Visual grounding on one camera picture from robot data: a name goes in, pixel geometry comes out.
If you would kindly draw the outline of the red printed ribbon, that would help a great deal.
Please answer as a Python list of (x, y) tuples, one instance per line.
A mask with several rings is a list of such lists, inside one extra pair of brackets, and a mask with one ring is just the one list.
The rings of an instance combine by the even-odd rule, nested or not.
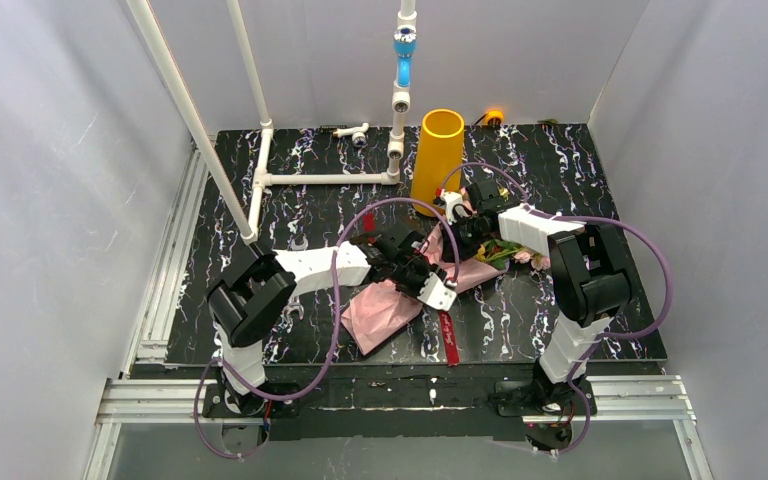
[[(442, 234), (440, 226), (434, 227), (426, 245), (421, 250), (432, 261), (441, 259)], [(456, 280), (456, 292), (460, 287), (466, 287), (468, 273), (465, 263), (460, 263), (459, 276)], [(385, 340), (392, 337), (409, 321), (417, 317), (426, 307), (420, 301), (398, 292), (390, 281), (375, 283), (366, 287), (350, 303), (349, 308), (343, 314), (344, 326), (349, 326), (349, 316), (353, 336), (364, 354), (370, 353), (374, 348), (381, 346)], [(457, 365), (459, 354), (454, 336), (454, 324), (450, 314), (438, 311), (441, 344), (445, 351), (446, 361), (449, 365)]]

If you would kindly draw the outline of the pink paper flower bouquet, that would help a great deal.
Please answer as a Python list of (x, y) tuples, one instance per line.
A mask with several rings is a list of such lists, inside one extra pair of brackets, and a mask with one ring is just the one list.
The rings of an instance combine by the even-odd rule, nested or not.
[[(460, 264), (456, 291), (462, 293), (507, 272), (509, 262), (531, 264), (546, 270), (549, 258), (537, 251), (514, 244), (505, 247), (495, 264), (470, 258)], [(420, 315), (425, 305), (397, 291), (391, 281), (373, 283), (352, 298), (341, 313), (341, 323), (362, 355), (366, 356)]]

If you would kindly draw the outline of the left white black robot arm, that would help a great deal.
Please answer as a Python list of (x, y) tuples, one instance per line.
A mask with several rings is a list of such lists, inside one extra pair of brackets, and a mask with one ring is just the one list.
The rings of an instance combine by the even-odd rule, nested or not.
[(291, 299), (302, 294), (389, 280), (398, 292), (448, 310), (456, 297), (454, 285), (443, 268), (421, 253), (424, 240), (397, 225), (311, 250), (271, 250), (258, 242), (247, 246), (207, 293), (221, 340), (225, 388), (245, 396), (265, 382), (262, 342)]

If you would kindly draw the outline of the small white pipe elbow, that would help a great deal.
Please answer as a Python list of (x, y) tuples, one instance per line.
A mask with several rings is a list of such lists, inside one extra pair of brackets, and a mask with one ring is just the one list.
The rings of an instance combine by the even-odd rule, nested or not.
[(335, 138), (348, 138), (354, 148), (364, 148), (367, 145), (367, 132), (370, 125), (367, 122), (354, 127), (336, 128), (332, 132)]

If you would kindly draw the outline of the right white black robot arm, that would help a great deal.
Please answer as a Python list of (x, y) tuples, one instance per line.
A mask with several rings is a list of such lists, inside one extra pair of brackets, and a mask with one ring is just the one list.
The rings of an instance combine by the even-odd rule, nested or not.
[(440, 188), (433, 203), (444, 210), (454, 236), (443, 242), (445, 262), (471, 259), (491, 240), (525, 247), (548, 260), (560, 313), (539, 369), (551, 384), (583, 375), (584, 354), (632, 298), (617, 228), (537, 212), (503, 196), (492, 181), (471, 184), (463, 192)]

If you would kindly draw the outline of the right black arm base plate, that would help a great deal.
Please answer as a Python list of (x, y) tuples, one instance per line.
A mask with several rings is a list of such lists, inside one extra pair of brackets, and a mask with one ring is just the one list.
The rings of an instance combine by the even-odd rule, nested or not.
[(568, 384), (553, 384), (548, 390), (529, 381), (500, 381), (494, 385), (489, 395), (489, 403), (503, 417), (522, 417), (539, 415), (568, 415), (570, 407), (575, 407), (575, 414), (581, 414), (585, 406), (592, 413), (597, 412), (592, 385), (586, 379), (576, 380), (575, 385), (581, 391), (576, 393)]

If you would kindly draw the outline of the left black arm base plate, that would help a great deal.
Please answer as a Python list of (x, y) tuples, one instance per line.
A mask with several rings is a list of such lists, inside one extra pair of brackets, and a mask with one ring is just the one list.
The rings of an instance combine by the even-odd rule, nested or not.
[(201, 414), (204, 418), (295, 418), (300, 413), (300, 401), (270, 402), (251, 393), (240, 395), (226, 383), (206, 388)]

